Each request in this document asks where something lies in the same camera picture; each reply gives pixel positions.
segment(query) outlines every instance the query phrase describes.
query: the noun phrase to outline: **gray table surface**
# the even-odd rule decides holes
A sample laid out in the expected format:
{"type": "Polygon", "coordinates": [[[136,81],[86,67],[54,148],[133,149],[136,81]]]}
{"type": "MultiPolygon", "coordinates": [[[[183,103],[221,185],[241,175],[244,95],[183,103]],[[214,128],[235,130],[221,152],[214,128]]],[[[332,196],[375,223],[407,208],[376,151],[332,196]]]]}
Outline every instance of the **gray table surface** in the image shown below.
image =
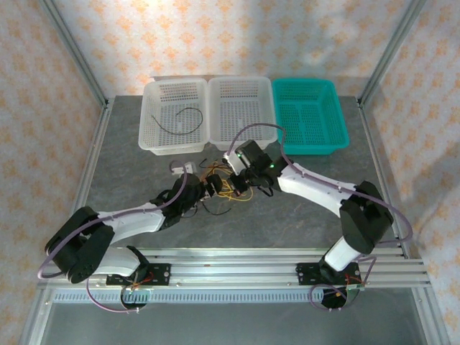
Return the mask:
{"type": "MultiPolygon", "coordinates": [[[[360,183],[368,180],[379,185],[369,144],[356,101],[341,97],[340,103],[349,132],[350,145],[327,156],[290,156],[313,172],[335,180],[360,183]]],[[[117,96],[103,139],[87,205],[97,211],[116,211],[142,205],[159,192],[170,188],[176,177],[167,166],[171,160],[193,161],[197,165],[220,160],[212,144],[204,151],[186,155],[156,156],[137,144],[141,96],[117,96]]],[[[273,158],[279,144],[272,143],[267,152],[273,158]]],[[[157,232],[141,234],[119,242],[120,246],[148,248],[328,248],[341,236],[339,219],[330,211],[304,198],[276,193],[268,198],[255,191],[250,202],[228,202],[213,198],[206,202],[212,216],[203,207],[192,218],[157,232]]],[[[393,238],[388,231],[385,238],[393,238]]]]}

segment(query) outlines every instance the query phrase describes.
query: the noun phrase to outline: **teal plastic basket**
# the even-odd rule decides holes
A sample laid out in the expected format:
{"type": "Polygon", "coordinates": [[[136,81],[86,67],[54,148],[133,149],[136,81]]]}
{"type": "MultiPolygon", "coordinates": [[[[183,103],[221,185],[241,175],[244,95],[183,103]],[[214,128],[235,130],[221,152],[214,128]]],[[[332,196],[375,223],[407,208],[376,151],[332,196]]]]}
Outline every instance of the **teal plastic basket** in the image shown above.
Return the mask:
{"type": "MultiPolygon", "coordinates": [[[[288,155],[329,155],[350,144],[336,88],[329,80],[273,81],[277,124],[286,129],[288,155]]],[[[282,132],[278,131],[281,142],[282,132]]]]}

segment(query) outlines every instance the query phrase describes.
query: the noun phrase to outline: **floral wallpaper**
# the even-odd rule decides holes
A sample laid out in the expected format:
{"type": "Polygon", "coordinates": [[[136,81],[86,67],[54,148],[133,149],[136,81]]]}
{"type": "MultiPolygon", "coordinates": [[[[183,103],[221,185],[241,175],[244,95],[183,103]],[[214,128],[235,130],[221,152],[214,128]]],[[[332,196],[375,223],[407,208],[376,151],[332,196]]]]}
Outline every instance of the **floral wallpaper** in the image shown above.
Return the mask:
{"type": "Polygon", "coordinates": [[[414,225],[452,344],[460,344],[460,11],[428,0],[365,109],[394,199],[414,225]]]}
{"type": "Polygon", "coordinates": [[[265,75],[363,90],[410,0],[57,0],[106,97],[151,76],[265,75]]]}
{"type": "Polygon", "coordinates": [[[38,1],[0,1],[0,344],[17,344],[100,114],[38,1]]]}

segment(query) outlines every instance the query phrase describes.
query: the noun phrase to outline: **small object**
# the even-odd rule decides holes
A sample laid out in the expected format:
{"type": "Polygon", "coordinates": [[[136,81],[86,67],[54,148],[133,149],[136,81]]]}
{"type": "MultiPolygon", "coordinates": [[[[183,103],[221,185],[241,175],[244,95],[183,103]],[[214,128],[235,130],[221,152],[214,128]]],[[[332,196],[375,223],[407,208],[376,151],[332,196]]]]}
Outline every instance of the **small object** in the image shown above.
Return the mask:
{"type": "Polygon", "coordinates": [[[244,164],[240,159],[240,156],[238,156],[235,151],[230,152],[230,155],[224,154],[224,159],[224,163],[230,165],[231,169],[235,172],[236,175],[238,175],[244,169],[244,164]]]}
{"type": "MultiPolygon", "coordinates": [[[[287,155],[329,155],[350,143],[334,84],[329,80],[273,81],[277,124],[286,129],[287,155]]],[[[282,132],[278,131],[281,142],[282,132]]]]}
{"type": "MultiPolygon", "coordinates": [[[[194,162],[186,162],[185,169],[189,174],[197,172],[196,164],[194,162]]],[[[184,173],[184,169],[182,167],[173,167],[171,170],[173,175],[182,175],[184,173]]]]}
{"type": "Polygon", "coordinates": [[[339,287],[338,291],[326,288],[323,290],[323,294],[324,296],[323,300],[321,301],[321,305],[328,308],[329,311],[331,311],[332,309],[341,310],[346,304],[346,300],[348,299],[348,294],[345,287],[339,287]]]}
{"type": "Polygon", "coordinates": [[[133,287],[123,287],[120,292],[120,302],[125,309],[138,313],[150,299],[150,291],[135,290],[133,287]]]}

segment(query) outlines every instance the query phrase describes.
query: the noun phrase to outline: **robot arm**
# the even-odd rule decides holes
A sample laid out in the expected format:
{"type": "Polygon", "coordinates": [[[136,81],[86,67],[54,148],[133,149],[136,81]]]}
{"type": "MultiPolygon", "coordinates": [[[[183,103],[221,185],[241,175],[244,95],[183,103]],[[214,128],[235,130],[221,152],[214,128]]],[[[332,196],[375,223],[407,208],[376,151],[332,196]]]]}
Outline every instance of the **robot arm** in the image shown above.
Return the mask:
{"type": "Polygon", "coordinates": [[[229,183],[237,195],[249,186],[269,189],[271,193],[275,189],[313,201],[340,218],[343,236],[319,263],[321,275],[331,282],[350,262],[362,254],[370,254],[392,225],[393,217],[387,208],[346,191],[357,191],[382,200],[370,182],[364,181],[356,186],[325,178],[297,163],[291,166],[281,157],[272,161],[253,140],[245,142],[225,159],[234,171],[229,183]]]}
{"type": "MultiPolygon", "coordinates": [[[[382,199],[373,184],[364,181],[356,186],[335,181],[310,172],[299,164],[290,165],[281,157],[272,161],[252,140],[238,147],[232,156],[225,157],[224,162],[234,171],[227,181],[237,196],[250,187],[256,187],[268,196],[273,195],[273,190],[278,190],[313,201],[340,218],[343,236],[323,256],[319,272],[313,273],[320,274],[326,282],[336,282],[353,260],[361,254],[370,254],[393,222],[385,207],[350,193],[358,191],[382,199]],[[304,178],[299,172],[313,178],[304,178]]],[[[133,247],[115,249],[110,246],[121,239],[161,231],[174,225],[197,202],[220,193],[222,189],[218,175],[211,175],[204,182],[193,174],[188,173],[187,176],[187,183],[177,200],[161,210],[142,212],[172,200],[183,184],[183,176],[170,190],[165,190],[149,203],[122,211],[126,214],[120,218],[114,217],[120,212],[96,213],[87,206],[77,210],[48,242],[45,247],[47,254],[83,224],[112,216],[72,238],[56,254],[54,263],[72,283],[97,274],[121,275],[131,281],[134,275],[139,280],[144,279],[149,273],[146,269],[148,261],[139,251],[133,247]]]]}
{"type": "Polygon", "coordinates": [[[134,276],[139,280],[148,273],[145,267],[148,261],[133,247],[112,248],[115,242],[134,235],[156,232],[179,222],[182,215],[197,202],[210,198],[222,189],[218,175],[208,176],[204,181],[193,175],[187,175],[182,193],[169,206],[156,211],[148,211],[172,200],[183,184],[183,175],[175,181],[170,190],[161,192],[155,199],[142,206],[117,212],[95,212],[91,207],[78,209],[54,235],[45,247],[51,251],[80,226],[96,219],[100,221],[73,237],[53,258],[71,283],[82,282],[91,275],[134,276]]]}

